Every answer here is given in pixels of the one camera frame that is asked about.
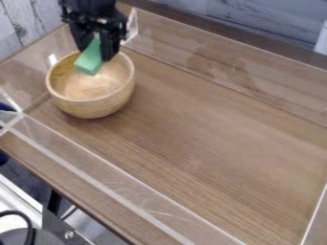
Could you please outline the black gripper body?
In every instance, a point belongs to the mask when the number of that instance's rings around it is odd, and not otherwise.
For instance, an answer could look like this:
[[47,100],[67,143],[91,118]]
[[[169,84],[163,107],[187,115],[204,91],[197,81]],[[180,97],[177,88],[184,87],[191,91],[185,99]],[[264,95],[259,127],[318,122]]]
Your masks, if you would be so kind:
[[91,23],[95,32],[119,29],[121,39],[127,36],[128,17],[119,12],[116,0],[59,0],[61,19],[68,24]]

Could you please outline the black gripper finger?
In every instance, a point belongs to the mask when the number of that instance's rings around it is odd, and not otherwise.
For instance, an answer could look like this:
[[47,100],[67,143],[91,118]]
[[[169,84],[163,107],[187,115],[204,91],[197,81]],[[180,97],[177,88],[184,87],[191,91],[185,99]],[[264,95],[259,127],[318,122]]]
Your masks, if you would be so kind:
[[83,52],[95,38],[95,25],[91,23],[71,23],[69,28],[75,39],[75,45],[77,49]]
[[119,29],[101,30],[101,57],[103,61],[111,61],[120,50],[121,32]]

